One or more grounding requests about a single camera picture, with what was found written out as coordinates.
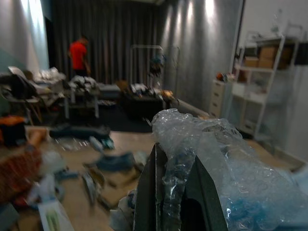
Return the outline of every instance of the cardboard box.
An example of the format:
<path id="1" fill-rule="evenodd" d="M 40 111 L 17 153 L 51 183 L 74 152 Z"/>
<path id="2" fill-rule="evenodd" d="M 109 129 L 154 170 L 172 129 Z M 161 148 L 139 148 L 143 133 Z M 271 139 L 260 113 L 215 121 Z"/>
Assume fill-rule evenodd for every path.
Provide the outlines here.
<path id="1" fill-rule="evenodd" d="M 259 59 L 257 57 L 245 57 L 245 66 L 257 67 Z"/>
<path id="2" fill-rule="evenodd" d="M 275 63 L 275 60 L 273 59 L 260 59 L 258 67 L 272 69 L 274 67 L 274 63 Z M 278 69 L 286 69 L 287 67 L 288 67 L 288 63 L 285 60 L 280 60 L 278 64 Z"/>
<path id="3" fill-rule="evenodd" d="M 277 46 L 270 46 L 270 47 L 262 47 L 261 52 L 259 55 L 260 59 L 273 59 L 275 60 L 276 55 L 278 52 Z M 283 59 L 287 62 L 289 62 L 292 58 L 293 50 L 290 47 L 285 47 L 281 53 L 280 59 Z"/>

